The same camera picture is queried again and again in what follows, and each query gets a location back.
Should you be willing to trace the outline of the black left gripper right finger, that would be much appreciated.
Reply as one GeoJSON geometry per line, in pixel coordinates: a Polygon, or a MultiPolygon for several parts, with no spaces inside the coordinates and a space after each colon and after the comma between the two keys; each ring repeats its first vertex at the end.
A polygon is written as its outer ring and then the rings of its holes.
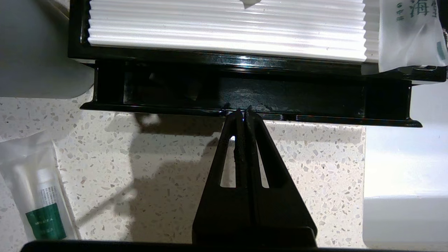
{"type": "Polygon", "coordinates": [[[251,228],[264,246],[315,246],[317,227],[264,120],[245,112],[251,228]]]}

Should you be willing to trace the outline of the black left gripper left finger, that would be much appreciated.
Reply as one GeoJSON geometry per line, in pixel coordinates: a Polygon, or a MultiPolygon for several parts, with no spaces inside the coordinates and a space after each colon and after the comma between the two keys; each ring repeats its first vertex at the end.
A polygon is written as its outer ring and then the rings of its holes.
{"type": "Polygon", "coordinates": [[[245,127],[237,110],[226,117],[207,181],[192,224],[195,245],[242,243],[242,234],[251,226],[248,192],[245,127]],[[235,188],[221,187],[224,165],[231,137],[235,137],[235,188]]]}

